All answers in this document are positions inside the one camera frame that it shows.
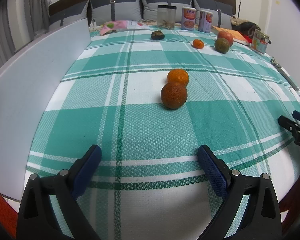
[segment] orange book cover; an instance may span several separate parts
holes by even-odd
[[[233,35],[233,39],[234,41],[241,43],[243,45],[247,45],[250,46],[250,43],[245,39],[245,37],[243,37],[241,35],[241,33],[239,33],[238,31],[234,31],[234,30],[229,30],[229,29],[224,29],[224,28],[218,28],[215,26],[211,26],[211,31],[215,34],[218,35],[219,32],[221,31],[226,31],[229,32]]]

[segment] white board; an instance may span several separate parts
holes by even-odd
[[[79,20],[31,42],[0,68],[0,194],[21,200],[41,116],[90,42],[87,19]]]

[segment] plaid bedspread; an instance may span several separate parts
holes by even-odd
[[[300,174],[300,147],[277,123],[300,112],[300,97],[267,55],[236,42],[220,54],[213,33],[176,28],[152,41],[151,32],[91,34],[42,116],[26,167],[26,181],[57,174],[98,144],[102,162],[78,204],[101,239],[197,239],[222,201],[197,163],[202,144],[231,169],[270,174],[279,200]],[[190,81],[187,102],[171,111],[160,91],[173,68]]]

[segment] glass jar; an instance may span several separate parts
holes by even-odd
[[[158,5],[157,27],[174,30],[176,23],[176,6]]]

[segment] tin can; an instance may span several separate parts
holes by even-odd
[[[187,31],[194,30],[195,9],[190,7],[182,7],[181,29]]]
[[[199,32],[204,32],[204,33],[210,32],[212,16],[213,14],[211,12],[200,10],[199,25],[198,25]]]
[[[265,54],[268,42],[269,42],[269,36],[265,35],[258,29],[255,29],[252,43],[251,43],[251,49],[260,52],[262,54]]]

